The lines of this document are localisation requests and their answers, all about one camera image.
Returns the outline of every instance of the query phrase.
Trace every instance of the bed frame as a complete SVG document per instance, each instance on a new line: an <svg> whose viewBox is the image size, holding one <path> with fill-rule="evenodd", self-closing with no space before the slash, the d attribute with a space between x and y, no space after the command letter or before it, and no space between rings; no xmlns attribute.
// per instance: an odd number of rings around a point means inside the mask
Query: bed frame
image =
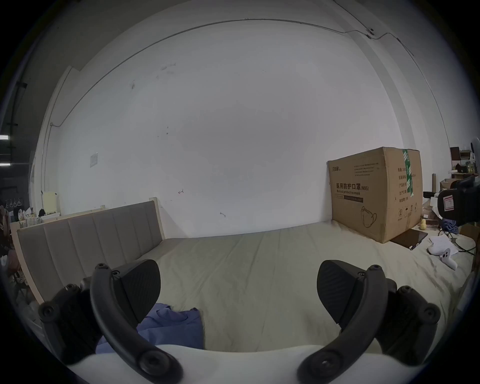
<svg viewBox="0 0 480 384"><path fill-rule="evenodd" d="M20 228L12 240L25 279L39 304L67 284L91 276L98 263L111 268L136 260L165 238L156 197L119 208L104 207Z"/></svg>

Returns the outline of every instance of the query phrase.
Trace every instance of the clothes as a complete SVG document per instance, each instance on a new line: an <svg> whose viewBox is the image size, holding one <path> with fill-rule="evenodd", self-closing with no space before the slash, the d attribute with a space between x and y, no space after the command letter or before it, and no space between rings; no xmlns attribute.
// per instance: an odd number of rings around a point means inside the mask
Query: clothes
<svg viewBox="0 0 480 384"><path fill-rule="evenodd" d="M153 345L175 344L203 349L204 331L196 308L175 312L169 305L157 303L137 326L138 334ZM96 353L111 353L113 348L102 336Z"/></svg>
<svg viewBox="0 0 480 384"><path fill-rule="evenodd" d="M442 219L442 229L444 232L455 233L458 235L458 225L455 220Z"/></svg>

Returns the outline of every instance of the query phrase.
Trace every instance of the box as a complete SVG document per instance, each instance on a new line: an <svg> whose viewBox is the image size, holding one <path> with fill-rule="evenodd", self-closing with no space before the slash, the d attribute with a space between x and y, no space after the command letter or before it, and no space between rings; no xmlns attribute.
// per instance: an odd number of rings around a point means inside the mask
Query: box
<svg viewBox="0 0 480 384"><path fill-rule="evenodd" d="M457 179L444 179L440 182L440 189L450 189L450 186Z"/></svg>
<svg viewBox="0 0 480 384"><path fill-rule="evenodd" d="M420 221L419 151L377 148L331 160L328 170L333 220L380 243Z"/></svg>

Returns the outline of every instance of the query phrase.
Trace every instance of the beige bed sheet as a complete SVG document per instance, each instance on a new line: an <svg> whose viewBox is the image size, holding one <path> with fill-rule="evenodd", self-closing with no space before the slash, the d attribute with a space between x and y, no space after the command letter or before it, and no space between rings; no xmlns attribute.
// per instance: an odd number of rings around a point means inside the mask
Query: beige bed sheet
<svg viewBox="0 0 480 384"><path fill-rule="evenodd" d="M464 248L475 246L460 237ZM201 311L205 349L253 352L331 342L339 326L316 290L318 268L328 259L363 269L379 264L398 287L410 285L437 304L442 316L436 344L473 256L454 255L458 268L453 271L426 252L429 245L428 237L413 251L391 242L380 244L332 221L244 235L169 239L142 259L158 262L158 302L176 311ZM380 352L378 344L369 351Z"/></svg>

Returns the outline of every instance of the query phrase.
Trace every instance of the mask illustration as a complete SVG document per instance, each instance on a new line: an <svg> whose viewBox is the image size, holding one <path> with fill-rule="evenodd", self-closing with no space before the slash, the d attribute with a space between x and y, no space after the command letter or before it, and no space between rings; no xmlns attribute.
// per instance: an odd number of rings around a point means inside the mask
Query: mask illustration
<svg viewBox="0 0 480 384"><path fill-rule="evenodd" d="M377 219L377 214L370 212L365 207L360 210L361 220L365 228L370 228Z"/></svg>

